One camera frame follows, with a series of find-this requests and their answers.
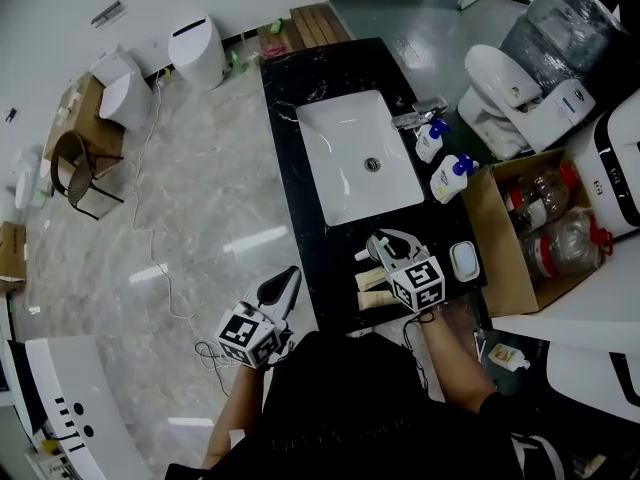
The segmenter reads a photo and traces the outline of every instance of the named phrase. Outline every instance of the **white sink basin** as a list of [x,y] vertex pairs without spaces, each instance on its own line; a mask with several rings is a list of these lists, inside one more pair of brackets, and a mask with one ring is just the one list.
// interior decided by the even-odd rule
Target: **white sink basin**
[[324,220],[337,226],[424,201],[378,91],[296,109]]

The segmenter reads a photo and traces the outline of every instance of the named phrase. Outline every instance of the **person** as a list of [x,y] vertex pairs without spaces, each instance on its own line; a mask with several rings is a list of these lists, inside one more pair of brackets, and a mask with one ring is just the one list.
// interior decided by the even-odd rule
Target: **person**
[[[447,403],[427,396],[407,348],[375,333],[313,332],[275,366],[264,409],[264,371],[240,366],[201,468],[172,464],[166,479],[563,479],[556,449],[531,430],[535,415],[496,392],[441,312],[416,323]],[[232,435],[244,437],[232,447]]]

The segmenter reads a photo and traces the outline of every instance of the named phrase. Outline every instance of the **small bottle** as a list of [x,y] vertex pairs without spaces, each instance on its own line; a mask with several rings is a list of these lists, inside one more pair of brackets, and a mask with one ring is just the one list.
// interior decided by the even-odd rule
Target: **small bottle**
[[418,142],[416,142],[416,153],[420,160],[430,164],[442,148],[442,132],[450,131],[449,125],[437,117],[431,121],[431,124],[425,124],[420,129]]
[[531,366],[531,363],[524,358],[522,350],[502,343],[496,344],[487,357],[492,363],[502,366],[510,372],[515,372],[520,367],[527,370]]
[[464,153],[460,157],[447,155],[431,176],[431,192],[442,204],[446,204],[458,192],[467,188],[467,177],[473,174],[473,160]]

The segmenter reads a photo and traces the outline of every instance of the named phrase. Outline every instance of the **faucet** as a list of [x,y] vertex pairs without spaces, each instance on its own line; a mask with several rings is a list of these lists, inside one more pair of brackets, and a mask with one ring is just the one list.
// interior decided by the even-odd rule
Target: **faucet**
[[416,101],[413,104],[414,112],[393,117],[391,126],[397,131],[420,129],[434,118],[442,116],[448,107],[449,105],[440,95],[428,100]]

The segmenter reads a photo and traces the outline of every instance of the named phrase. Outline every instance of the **wooden pallet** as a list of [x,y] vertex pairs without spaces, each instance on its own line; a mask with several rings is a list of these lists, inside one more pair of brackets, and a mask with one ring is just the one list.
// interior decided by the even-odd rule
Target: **wooden pallet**
[[327,4],[291,9],[291,19],[284,20],[279,34],[269,32],[270,27],[265,25],[258,29],[262,51],[271,45],[282,44],[285,54],[350,40]]

